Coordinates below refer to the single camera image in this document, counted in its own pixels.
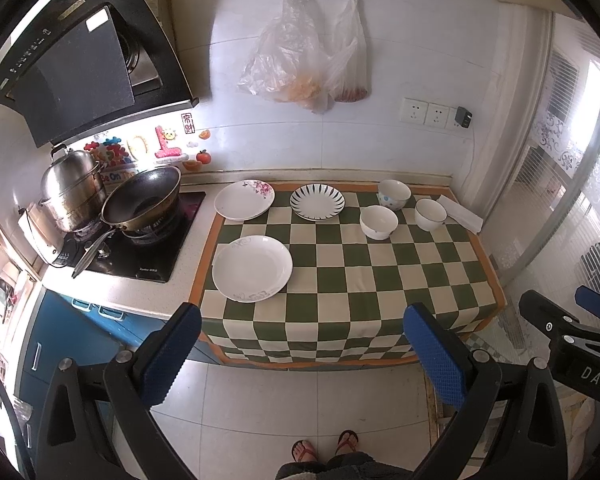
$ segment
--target stove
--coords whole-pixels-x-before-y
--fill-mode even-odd
[[[204,197],[204,191],[180,193],[172,214],[141,231],[126,234],[116,231],[106,239],[99,256],[86,270],[149,282],[168,282]],[[96,222],[78,233],[69,233],[54,265],[75,267],[91,243],[108,229],[106,224]]]

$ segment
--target wok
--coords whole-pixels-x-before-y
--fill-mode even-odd
[[[113,190],[100,212],[100,219],[111,229],[84,253],[71,277],[89,266],[105,238],[115,231],[138,231],[165,216],[178,198],[181,177],[178,168],[162,166],[138,173]]]

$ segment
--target bolt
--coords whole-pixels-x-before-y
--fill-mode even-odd
[[[128,363],[133,356],[134,353],[131,350],[121,350],[116,354],[116,361],[119,363]]]
[[[484,350],[476,350],[474,352],[474,359],[479,363],[485,363],[489,360],[489,358],[489,353],[485,352]]]
[[[68,370],[72,364],[74,364],[72,359],[70,357],[65,357],[59,362],[58,368],[60,368],[64,372],[65,370]]]
[[[541,357],[534,357],[534,366],[538,368],[538,370],[544,370],[546,368],[546,361]]]

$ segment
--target foot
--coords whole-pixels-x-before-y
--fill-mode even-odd
[[[291,455],[296,462],[318,462],[318,454],[308,440],[298,440],[291,448]]]
[[[340,435],[338,446],[336,447],[336,455],[345,453],[353,453],[358,450],[358,436],[351,430],[345,430]]]

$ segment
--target plate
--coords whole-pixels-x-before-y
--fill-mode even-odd
[[[226,219],[244,222],[260,216],[269,209],[275,197],[275,191],[266,182],[241,180],[218,193],[214,206]]]
[[[294,268],[289,249],[275,238],[238,238],[216,256],[211,271],[216,288],[230,300],[253,303],[286,285]]]
[[[341,192],[326,184],[307,184],[299,187],[289,199],[291,209],[305,220],[326,220],[344,208]]]

